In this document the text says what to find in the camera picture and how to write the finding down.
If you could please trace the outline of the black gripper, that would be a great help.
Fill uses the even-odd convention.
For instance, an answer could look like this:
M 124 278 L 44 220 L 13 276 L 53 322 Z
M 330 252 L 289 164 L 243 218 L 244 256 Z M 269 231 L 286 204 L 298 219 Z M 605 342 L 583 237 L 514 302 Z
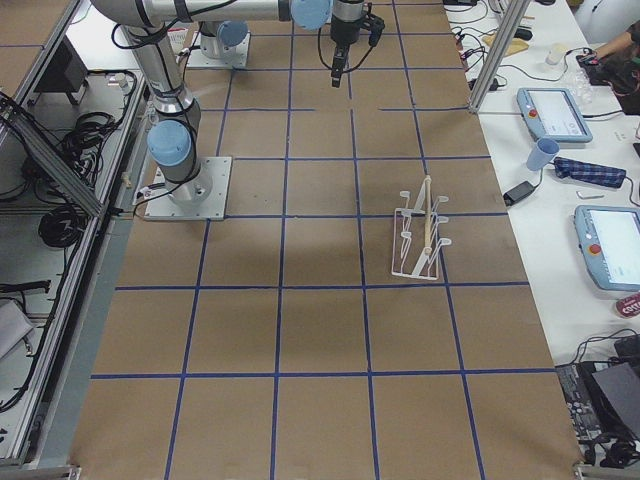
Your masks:
M 331 86 L 339 88 L 342 73 L 346 69 L 350 47 L 355 44 L 361 30 L 369 32 L 369 49 L 363 59 L 352 70 L 357 69 L 377 46 L 383 31 L 385 21 L 372 12 L 372 4 L 356 0 L 337 0 L 333 2 L 330 37 L 335 43 L 335 50 L 331 65 Z

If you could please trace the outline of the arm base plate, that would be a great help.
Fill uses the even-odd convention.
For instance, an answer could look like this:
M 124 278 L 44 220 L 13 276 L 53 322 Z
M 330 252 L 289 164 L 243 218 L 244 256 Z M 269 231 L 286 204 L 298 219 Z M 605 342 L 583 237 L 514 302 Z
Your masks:
M 199 157 L 201 168 L 194 180 L 166 195 L 162 186 L 145 204 L 143 218 L 148 221 L 199 221 L 224 219 L 228 187 L 232 169 L 232 158 Z
M 236 46 L 217 37 L 199 36 L 187 61 L 190 69 L 244 70 L 247 67 L 250 34 Z

